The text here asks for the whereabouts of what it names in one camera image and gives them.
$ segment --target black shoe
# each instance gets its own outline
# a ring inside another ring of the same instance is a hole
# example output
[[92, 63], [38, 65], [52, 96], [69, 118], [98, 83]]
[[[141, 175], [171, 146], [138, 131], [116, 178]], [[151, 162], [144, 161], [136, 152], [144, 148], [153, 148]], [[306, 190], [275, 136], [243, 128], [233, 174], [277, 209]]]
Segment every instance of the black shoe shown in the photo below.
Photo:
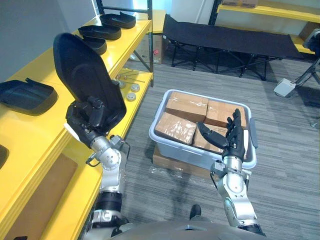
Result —
[[192, 206], [190, 211], [190, 218], [192, 219], [194, 216], [201, 216], [201, 207], [198, 204]]

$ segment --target black plastic tray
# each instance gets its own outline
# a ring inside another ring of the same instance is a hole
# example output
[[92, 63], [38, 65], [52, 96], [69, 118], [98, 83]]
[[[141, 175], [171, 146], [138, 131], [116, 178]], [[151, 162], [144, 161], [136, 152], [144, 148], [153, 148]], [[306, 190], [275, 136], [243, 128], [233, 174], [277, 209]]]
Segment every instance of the black plastic tray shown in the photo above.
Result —
[[121, 37], [121, 28], [118, 26], [82, 26], [78, 28], [82, 36], [94, 37], [106, 40], [116, 40]]
[[52, 86], [33, 81], [11, 80], [0, 83], [0, 103], [27, 115], [38, 116], [50, 109], [58, 99]]
[[136, 17], [120, 12], [118, 14], [104, 14], [100, 16], [100, 21], [103, 26], [117, 26], [123, 29], [131, 29], [136, 25]]
[[78, 37], [62, 33], [54, 39], [53, 58], [57, 75], [78, 103], [94, 97], [106, 106], [102, 132], [121, 121], [127, 109], [119, 83], [110, 79], [105, 63], [95, 51]]
[[107, 50], [107, 43], [103, 38], [84, 35], [83, 41], [99, 55], [104, 54]]

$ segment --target metal shelf frame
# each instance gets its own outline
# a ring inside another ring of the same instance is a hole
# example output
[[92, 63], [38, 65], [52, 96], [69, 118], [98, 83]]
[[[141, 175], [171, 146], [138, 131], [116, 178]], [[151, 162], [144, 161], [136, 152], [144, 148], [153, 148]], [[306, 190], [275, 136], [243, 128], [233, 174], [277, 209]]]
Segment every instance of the metal shelf frame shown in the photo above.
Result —
[[[154, 44], [153, 44], [153, 23], [152, 23], [152, 0], [147, 1], [147, 9], [133, 9], [133, 8], [124, 8], [124, 7], [113, 7], [113, 6], [104, 6], [102, 0], [96, 0], [96, 5], [99, 10], [99, 14], [105, 14], [105, 9], [107, 10], [116, 10], [116, 11], [124, 11], [124, 12], [132, 12], [132, 13], [142, 13], [148, 15], [148, 20], [151, 20], [151, 30], [148, 33], [149, 40], [149, 65], [142, 59], [142, 57], [134, 50], [133, 53], [136, 57], [141, 61], [141, 63], [145, 66], [145, 68], [150, 72], [154, 72]], [[151, 87], [154, 86], [154, 78], [151, 79], [150, 82]]]

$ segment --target white device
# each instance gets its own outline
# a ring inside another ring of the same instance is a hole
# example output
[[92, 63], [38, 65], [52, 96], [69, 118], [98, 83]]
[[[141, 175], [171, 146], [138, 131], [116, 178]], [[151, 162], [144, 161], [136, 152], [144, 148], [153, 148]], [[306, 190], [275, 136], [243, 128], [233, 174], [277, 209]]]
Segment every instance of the white device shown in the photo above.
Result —
[[281, 97], [286, 97], [296, 87], [295, 83], [290, 82], [288, 79], [282, 78], [278, 85], [274, 88], [274, 92]]

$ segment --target bin handle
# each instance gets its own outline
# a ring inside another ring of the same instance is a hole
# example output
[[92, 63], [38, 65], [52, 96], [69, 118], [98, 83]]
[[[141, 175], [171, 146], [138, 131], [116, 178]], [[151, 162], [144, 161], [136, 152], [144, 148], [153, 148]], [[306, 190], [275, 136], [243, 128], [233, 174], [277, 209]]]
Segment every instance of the bin handle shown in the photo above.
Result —
[[257, 130], [256, 130], [256, 121], [253, 117], [250, 118], [249, 128], [250, 128], [250, 137], [251, 137], [252, 145], [257, 149], [258, 136], [257, 136]]

